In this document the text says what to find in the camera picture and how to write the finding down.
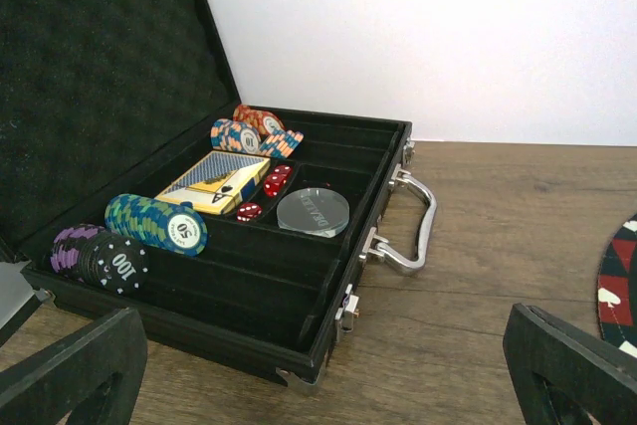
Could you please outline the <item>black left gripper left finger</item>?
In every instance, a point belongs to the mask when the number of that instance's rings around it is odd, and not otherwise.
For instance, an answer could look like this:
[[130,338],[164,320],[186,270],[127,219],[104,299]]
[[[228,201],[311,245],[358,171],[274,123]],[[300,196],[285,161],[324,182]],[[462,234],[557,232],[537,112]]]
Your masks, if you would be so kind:
[[127,424],[147,362],[137,310],[115,310],[1,372],[3,424]]

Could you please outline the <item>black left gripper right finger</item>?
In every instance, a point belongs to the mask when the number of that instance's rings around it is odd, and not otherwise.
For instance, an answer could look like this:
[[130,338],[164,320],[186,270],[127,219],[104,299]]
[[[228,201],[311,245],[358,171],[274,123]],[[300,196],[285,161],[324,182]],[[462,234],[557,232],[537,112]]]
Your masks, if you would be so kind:
[[626,351],[521,303],[503,351],[528,424],[636,422],[636,358]]

